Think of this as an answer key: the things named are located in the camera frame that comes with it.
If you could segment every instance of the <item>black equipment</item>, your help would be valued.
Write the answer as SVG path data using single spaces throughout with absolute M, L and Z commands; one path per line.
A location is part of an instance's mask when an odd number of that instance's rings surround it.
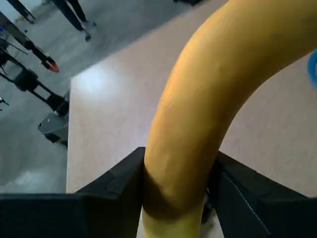
M 34 24 L 36 20 L 32 13 L 19 1 L 19 0 L 7 0 L 28 22 Z
M 40 59 L 42 65 L 52 71 L 59 72 L 56 62 L 37 47 L 26 35 L 24 35 L 2 12 L 0 12 L 0 27 L 5 29 L 14 39 L 16 39 L 24 48 Z
M 1 77 L 9 81 L 10 83 L 13 83 L 20 91 L 29 91 L 30 93 L 32 93 L 35 97 L 49 105 L 50 108 L 57 115 L 66 116 L 68 114 L 69 103 L 63 97 L 52 92 L 49 88 L 42 84 L 38 80 L 38 76 L 33 71 L 27 69 L 23 64 L 12 57 L 6 50 L 0 48 L 0 53 L 2 55 L 2 59 L 11 61 L 22 69 L 22 71 L 16 76 L 15 79 L 10 79 L 5 72 L 0 72 Z M 41 87 L 42 89 L 47 91 L 50 94 L 49 97 L 44 98 L 37 92 L 35 92 L 35 89 L 38 87 Z
M 135 238 L 144 147 L 75 194 L 0 196 L 3 237 Z M 219 152 L 208 185 L 225 238 L 315 238 L 317 200 Z

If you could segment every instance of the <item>table surface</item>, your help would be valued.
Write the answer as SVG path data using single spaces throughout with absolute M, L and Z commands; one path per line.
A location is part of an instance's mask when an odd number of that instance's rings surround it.
M 168 75 L 195 30 L 222 3 L 209 1 L 150 32 L 71 81 L 67 191 L 145 146 Z
M 145 146 L 179 53 L 224 2 L 211 0 L 191 9 L 72 79 L 67 192 Z M 317 195 L 317 94 L 306 63 L 307 57 L 261 86 L 236 116 L 220 149 L 283 185 Z

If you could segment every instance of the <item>floor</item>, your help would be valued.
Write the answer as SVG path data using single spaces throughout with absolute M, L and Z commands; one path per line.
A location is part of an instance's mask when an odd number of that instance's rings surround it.
M 190 9 L 172 0 L 79 1 L 87 17 L 98 24 L 89 43 L 51 4 L 34 12 L 35 25 L 18 23 L 58 63 L 59 74 L 45 70 L 32 54 L 25 56 L 9 49 L 46 86 L 61 95 L 69 90 L 71 77 Z M 18 71 L 10 64 L 5 69 L 11 76 Z M 0 192 L 65 192 L 67 150 L 50 143 L 37 131 L 37 124 L 50 109 L 4 80 L 0 81 L 0 96 L 10 104 L 0 105 Z

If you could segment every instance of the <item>yellow curved object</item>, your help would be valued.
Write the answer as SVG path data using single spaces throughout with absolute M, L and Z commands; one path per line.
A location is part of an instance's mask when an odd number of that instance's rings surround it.
M 199 237 L 208 174 L 234 116 L 263 82 L 316 47 L 316 0 L 231 0 L 197 30 L 149 134 L 147 238 Z

